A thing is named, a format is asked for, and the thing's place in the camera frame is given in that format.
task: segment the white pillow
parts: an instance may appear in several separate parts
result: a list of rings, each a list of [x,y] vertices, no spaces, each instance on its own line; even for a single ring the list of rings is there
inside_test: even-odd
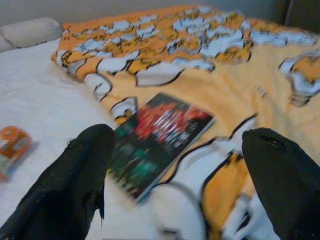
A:
[[[56,40],[61,35],[60,24],[49,17],[5,25],[0,27],[0,52]]]

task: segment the bed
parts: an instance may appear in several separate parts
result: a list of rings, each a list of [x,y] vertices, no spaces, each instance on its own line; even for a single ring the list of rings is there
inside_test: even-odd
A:
[[[129,204],[107,177],[106,220],[101,228],[95,215],[87,239],[279,239],[244,164],[241,136],[272,128],[320,164],[319,36],[194,5],[63,30],[60,40],[0,53],[0,128],[22,127],[34,142],[0,185],[0,224],[68,140],[96,123],[115,128],[165,92],[216,122],[145,202]]]

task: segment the yellow blanket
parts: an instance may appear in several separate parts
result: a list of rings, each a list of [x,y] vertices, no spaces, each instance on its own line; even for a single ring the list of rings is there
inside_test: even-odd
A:
[[[238,11],[190,5],[63,27],[52,60],[89,85],[119,124],[164,92],[215,115],[216,123],[195,146],[229,137],[241,122],[254,119],[255,127],[272,128],[297,142],[320,164],[320,41],[315,34],[245,18]],[[221,237],[237,197],[255,194],[239,161],[241,147],[225,159],[232,164],[202,183],[200,204],[210,239]],[[176,167],[163,182],[174,178]]]

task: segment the cartoon-print blanket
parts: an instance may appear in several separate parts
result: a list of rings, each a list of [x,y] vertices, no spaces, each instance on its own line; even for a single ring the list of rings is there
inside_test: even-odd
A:
[[[52,60],[88,85],[119,124],[159,92],[215,115],[147,200],[164,235],[279,239],[241,136],[272,128],[320,164],[319,36],[238,11],[176,6],[66,23]]]

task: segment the book cover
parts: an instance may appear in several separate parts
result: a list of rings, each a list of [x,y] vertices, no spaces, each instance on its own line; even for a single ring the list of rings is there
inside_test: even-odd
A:
[[[158,93],[114,131],[108,174],[139,201],[213,122],[197,106]]]

